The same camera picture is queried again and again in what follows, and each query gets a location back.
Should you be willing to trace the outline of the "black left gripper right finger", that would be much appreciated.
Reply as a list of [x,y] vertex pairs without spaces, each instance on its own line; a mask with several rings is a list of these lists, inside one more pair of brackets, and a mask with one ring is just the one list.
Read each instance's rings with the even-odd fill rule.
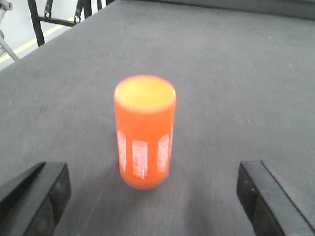
[[257,236],[313,236],[315,225],[263,161],[241,161],[237,197]]

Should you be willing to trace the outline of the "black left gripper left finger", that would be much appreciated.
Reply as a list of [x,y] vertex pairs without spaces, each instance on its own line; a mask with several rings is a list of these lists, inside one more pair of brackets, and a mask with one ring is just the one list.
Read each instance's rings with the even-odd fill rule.
[[0,234],[51,236],[70,196],[67,163],[37,163],[0,187]]

